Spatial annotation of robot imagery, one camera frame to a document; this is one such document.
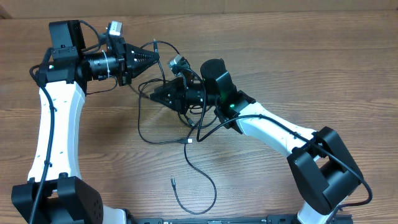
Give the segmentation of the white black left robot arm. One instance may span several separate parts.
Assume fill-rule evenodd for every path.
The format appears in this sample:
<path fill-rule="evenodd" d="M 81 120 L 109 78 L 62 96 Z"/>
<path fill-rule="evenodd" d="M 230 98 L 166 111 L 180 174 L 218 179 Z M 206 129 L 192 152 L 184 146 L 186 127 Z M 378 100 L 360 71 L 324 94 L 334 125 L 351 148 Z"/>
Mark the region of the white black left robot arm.
<path fill-rule="evenodd" d="M 29 73 L 39 87 L 37 150 L 27 182 L 12 188 L 12 203 L 28 223 L 132 223 L 129 210 L 106 206 L 81 178 L 80 116 L 87 84 L 112 78 L 117 85 L 159 61 L 159 53 L 128 44 L 122 24 L 111 22 L 98 45 L 87 47 L 80 20 L 49 24 L 52 46 Z"/>

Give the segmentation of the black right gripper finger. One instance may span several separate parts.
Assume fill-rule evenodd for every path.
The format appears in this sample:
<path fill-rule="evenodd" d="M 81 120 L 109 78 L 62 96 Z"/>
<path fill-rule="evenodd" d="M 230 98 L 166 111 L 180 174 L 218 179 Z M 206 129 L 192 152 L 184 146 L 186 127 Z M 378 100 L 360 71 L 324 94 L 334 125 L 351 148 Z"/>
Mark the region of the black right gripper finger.
<path fill-rule="evenodd" d="M 177 83 L 167 82 L 158 86 L 153 93 L 150 94 L 151 99 L 176 99 Z"/>
<path fill-rule="evenodd" d="M 151 97 L 150 99 L 154 102 L 160 103 L 160 104 L 170 108 L 171 110 L 174 110 L 174 111 L 179 110 L 178 103 L 176 102 L 175 99 L 158 98 L 158 97 Z"/>

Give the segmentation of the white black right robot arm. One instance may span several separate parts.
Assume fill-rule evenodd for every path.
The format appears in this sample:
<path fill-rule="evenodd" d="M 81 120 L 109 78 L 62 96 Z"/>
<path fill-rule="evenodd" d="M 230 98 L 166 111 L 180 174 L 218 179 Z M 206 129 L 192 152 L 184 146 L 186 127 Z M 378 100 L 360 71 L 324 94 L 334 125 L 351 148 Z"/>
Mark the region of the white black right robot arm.
<path fill-rule="evenodd" d="M 233 128 L 254 137 L 283 155 L 289 163 L 304 204 L 290 223 L 341 223 L 336 214 L 352 204 L 345 200 L 363 185 L 368 198 L 355 206 L 366 205 L 372 198 L 357 163 L 340 135 L 325 126 L 319 131 L 290 123 L 266 110 L 254 98 L 237 89 L 223 59 L 211 59 L 194 72 L 181 57 L 169 63 L 175 79 L 156 88 L 152 101 L 179 114 L 199 106 L 203 111 L 214 107 L 220 126 Z"/>

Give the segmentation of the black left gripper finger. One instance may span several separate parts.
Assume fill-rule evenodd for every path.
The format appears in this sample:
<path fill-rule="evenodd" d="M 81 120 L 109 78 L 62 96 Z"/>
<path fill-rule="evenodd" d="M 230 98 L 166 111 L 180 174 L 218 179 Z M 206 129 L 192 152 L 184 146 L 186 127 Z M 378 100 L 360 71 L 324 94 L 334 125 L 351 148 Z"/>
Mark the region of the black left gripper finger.
<path fill-rule="evenodd" d="M 126 60 L 129 61 L 157 61 L 159 54 L 150 50 L 145 50 L 135 45 L 126 44 Z"/>
<path fill-rule="evenodd" d="M 157 63 L 157 60 L 133 60 L 127 61 L 127 75 L 129 78 L 136 78 L 148 68 Z"/>

